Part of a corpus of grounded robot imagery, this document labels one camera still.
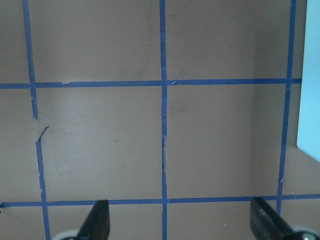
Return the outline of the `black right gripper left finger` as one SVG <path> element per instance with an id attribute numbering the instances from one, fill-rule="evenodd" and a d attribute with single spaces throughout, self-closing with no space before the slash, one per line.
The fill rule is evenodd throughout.
<path id="1" fill-rule="evenodd" d="M 110 235 L 109 201 L 97 200 L 81 226 L 77 240 L 107 240 Z"/>

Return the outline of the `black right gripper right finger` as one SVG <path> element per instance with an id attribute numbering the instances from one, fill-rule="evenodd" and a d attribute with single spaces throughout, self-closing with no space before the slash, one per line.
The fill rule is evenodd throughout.
<path id="1" fill-rule="evenodd" d="M 293 240 L 295 232 L 261 197 L 250 202 L 250 230 L 256 240 Z"/>

